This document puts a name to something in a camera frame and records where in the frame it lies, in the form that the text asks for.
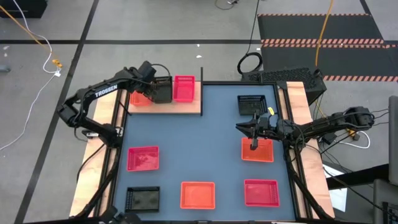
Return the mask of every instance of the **gray floor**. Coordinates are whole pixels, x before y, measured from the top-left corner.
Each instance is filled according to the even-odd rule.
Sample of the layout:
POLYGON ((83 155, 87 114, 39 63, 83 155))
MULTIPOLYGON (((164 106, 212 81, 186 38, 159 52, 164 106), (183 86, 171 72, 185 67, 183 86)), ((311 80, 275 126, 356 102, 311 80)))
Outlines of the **gray floor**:
MULTIPOLYGON (((30 29, 48 39, 78 40, 92 0, 49 0, 41 19, 29 19, 30 29)), ((386 40, 398 40, 395 0, 367 0, 386 40)), ((88 39, 248 39, 256 1, 241 1, 229 11, 214 7, 212 0, 100 0, 88 39)), ((326 13, 328 1, 265 0, 259 13, 326 13)), ((359 0, 336 0, 333 13, 363 13, 359 0)), ((255 28, 254 38, 259 38, 255 28)), ((0 19, 0 39, 29 39, 9 19, 0 19)), ((259 46, 253 45, 252 51, 259 46)), ((12 223, 32 175, 37 156, 55 110, 76 45, 54 45, 65 68, 42 92, 34 107, 26 134, 0 152, 0 218, 12 223)), ((112 77, 123 66, 139 66, 144 60, 163 63, 173 74, 200 74, 205 80, 239 80, 236 64, 247 45, 85 45, 68 94, 112 77)), ((0 63, 12 72, 0 74, 1 145, 22 131, 29 106, 40 87, 50 78, 41 70, 47 54, 38 45, 0 45, 0 63)), ((256 61, 248 61, 251 68, 256 61)), ((371 110, 387 108, 387 98, 398 95, 397 83, 327 82, 322 101, 325 113, 363 105, 371 110)), ((339 145, 330 152, 347 168, 363 169, 387 162, 387 125, 368 131, 369 149, 339 145)), ((364 138, 358 144, 366 144, 364 138)), ((76 141, 73 130, 58 122, 49 153, 33 194, 25 222, 67 218, 75 190, 75 177, 85 144, 76 141)))

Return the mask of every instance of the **black floor stripe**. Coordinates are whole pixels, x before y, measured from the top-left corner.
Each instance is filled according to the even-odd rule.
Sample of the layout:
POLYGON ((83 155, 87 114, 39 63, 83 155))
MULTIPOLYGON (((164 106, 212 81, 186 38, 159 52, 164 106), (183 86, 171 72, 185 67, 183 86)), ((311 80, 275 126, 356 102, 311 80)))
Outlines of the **black floor stripe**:
POLYGON ((366 14, 371 15, 372 13, 371 13, 371 11, 370 11, 370 9, 369 9, 368 4, 366 4, 366 1, 365 1, 365 0, 359 0, 359 1, 361 2, 363 11, 364 11, 366 14))
MULTIPOLYGON (((94 14, 95 14, 96 8, 98 6, 98 1, 99 0, 94 0, 93 5, 91 6, 90 13, 88 14, 88 18, 87 18, 85 27, 83 29, 83 33, 81 34, 78 47, 76 48, 75 55, 73 56, 73 60, 70 65, 68 75, 66 77, 65 83, 63 84, 62 91, 60 94, 60 98, 58 99, 57 106, 61 105, 67 97, 67 93, 68 93, 70 84, 72 82, 72 78, 75 73, 76 66, 78 64, 81 51, 83 50, 84 41, 87 38, 88 30, 90 29, 91 22, 93 21, 94 14)), ((53 114, 51 122, 50 122, 49 129, 47 130, 47 134, 45 135, 44 142, 43 142, 42 148, 40 150, 39 157, 37 158, 36 165, 33 169, 32 176, 30 177, 28 186, 26 188, 24 197, 22 199, 22 203, 18 209, 17 217, 16 217, 14 223, 22 223, 25 219, 27 210, 29 208, 30 201, 32 200, 33 193, 35 191, 37 182, 40 177, 40 173, 43 169, 45 158, 47 157, 47 153, 49 151, 49 147, 50 147, 51 140, 52 140, 54 132, 55 132, 55 128, 58 123, 58 119, 59 119, 58 114, 54 111, 54 114, 53 114)))
MULTIPOLYGON (((80 40, 49 40, 50 44, 79 44, 80 40)), ((39 40, 41 44, 47 44, 45 40, 39 40)), ((0 44, 37 44, 35 40, 0 40, 0 44)))
MULTIPOLYGON (((49 40, 50 44, 79 44, 80 40, 49 40)), ((192 40, 85 40, 84 44, 103 45, 155 45, 155 44, 249 44, 250 40, 234 39, 192 39, 192 40)), ((260 40, 252 40, 252 44, 260 44, 260 40)), ((0 40, 0 44, 36 44, 34 40, 0 40)))

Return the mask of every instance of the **wooden board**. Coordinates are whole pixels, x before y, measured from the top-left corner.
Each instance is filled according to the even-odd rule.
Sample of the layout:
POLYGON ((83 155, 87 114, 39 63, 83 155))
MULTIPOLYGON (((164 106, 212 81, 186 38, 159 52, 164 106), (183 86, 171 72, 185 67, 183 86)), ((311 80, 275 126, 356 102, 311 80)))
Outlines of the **wooden board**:
MULTIPOLYGON (((289 94, 290 107, 292 109, 294 122, 296 124, 311 122, 311 112, 308 107, 307 96, 305 95, 303 83, 287 82, 287 93, 289 94)), ((314 139, 310 140, 307 144, 318 149, 318 144, 314 139)), ((331 206, 329 189, 326 183, 325 173, 323 172, 323 164, 319 152, 315 151, 311 147, 305 147, 301 152, 301 158, 308 190, 325 212, 334 217, 335 213, 331 206)), ((299 202, 299 207, 301 211, 301 207, 304 207, 303 200, 299 202)), ((312 211, 312 214, 314 218, 317 218, 314 211, 312 211)))
POLYGON ((192 103, 153 103, 149 106, 129 105, 130 113, 194 113, 200 114, 201 83, 195 82, 195 95, 192 103))
MULTIPOLYGON (((93 119, 99 123, 110 123, 112 120, 116 91, 98 98, 93 119)), ((83 162, 91 156, 103 142, 98 138, 89 139, 86 146, 83 162)), ((73 198, 70 216, 81 212, 90 201, 100 183, 101 171, 105 157, 105 148, 87 163, 81 170, 80 177, 76 186, 75 197, 73 198)))

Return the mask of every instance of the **black plastic basket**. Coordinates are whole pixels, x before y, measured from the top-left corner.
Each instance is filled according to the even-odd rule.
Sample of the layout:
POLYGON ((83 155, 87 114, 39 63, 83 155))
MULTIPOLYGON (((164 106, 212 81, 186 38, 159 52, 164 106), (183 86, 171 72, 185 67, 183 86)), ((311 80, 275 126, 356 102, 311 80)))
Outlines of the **black plastic basket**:
POLYGON ((266 96, 264 95, 246 95, 238 96, 238 106, 240 115, 253 115, 256 110, 259 115, 267 112, 266 96))
POLYGON ((127 188, 125 212, 158 212, 160 187, 127 188))
POLYGON ((171 101, 173 100, 172 77, 155 77, 152 83, 152 101, 154 103, 171 103, 171 101))

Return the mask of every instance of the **hazard tape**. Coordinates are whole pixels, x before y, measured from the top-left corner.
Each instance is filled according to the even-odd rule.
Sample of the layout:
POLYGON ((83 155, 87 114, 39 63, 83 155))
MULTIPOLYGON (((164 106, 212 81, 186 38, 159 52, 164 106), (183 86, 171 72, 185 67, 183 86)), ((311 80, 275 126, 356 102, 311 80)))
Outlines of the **hazard tape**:
POLYGON ((398 82, 397 76, 340 76, 340 75, 325 75, 324 81, 357 81, 357 82, 398 82))
MULTIPOLYGON (((366 13, 349 13, 349 14, 330 14, 330 16, 368 16, 366 13)), ((272 14, 257 14, 257 17, 260 16, 326 16, 326 14, 286 14, 286 13, 272 13, 272 14)))
MULTIPOLYGON (((318 39, 265 39, 263 44, 317 44, 318 39)), ((322 39, 321 44, 383 44, 382 39, 322 39)))
MULTIPOLYGON (((263 44, 262 47, 317 47, 317 44, 263 44)), ((388 45, 380 44, 321 44, 321 48, 341 48, 341 49, 386 49, 388 45)))

